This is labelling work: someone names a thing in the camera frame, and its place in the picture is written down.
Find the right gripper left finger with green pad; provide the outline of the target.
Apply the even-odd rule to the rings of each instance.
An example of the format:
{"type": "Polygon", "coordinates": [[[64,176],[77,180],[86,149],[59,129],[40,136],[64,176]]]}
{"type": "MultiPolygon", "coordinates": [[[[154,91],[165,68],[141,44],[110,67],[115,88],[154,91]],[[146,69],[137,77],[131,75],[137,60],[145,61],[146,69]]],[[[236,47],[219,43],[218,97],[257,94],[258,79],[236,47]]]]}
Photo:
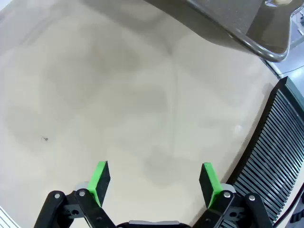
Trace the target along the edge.
{"type": "Polygon", "coordinates": [[[50,192],[34,227],[69,228],[75,219],[84,218],[90,228],[115,228],[116,225],[102,209],[110,182],[107,161],[100,161],[86,188],[50,192]]]}

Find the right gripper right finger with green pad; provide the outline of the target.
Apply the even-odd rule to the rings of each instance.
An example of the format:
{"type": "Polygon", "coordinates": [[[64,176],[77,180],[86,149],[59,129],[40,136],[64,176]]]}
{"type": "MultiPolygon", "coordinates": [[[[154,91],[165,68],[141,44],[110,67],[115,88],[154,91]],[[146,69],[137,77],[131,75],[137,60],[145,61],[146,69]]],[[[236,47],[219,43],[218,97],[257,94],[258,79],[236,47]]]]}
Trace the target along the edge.
{"type": "Polygon", "coordinates": [[[199,183],[207,209],[193,225],[195,228],[219,228],[230,221],[237,228],[271,228],[262,198],[257,193],[239,196],[222,188],[209,162],[202,164],[199,183]]]}

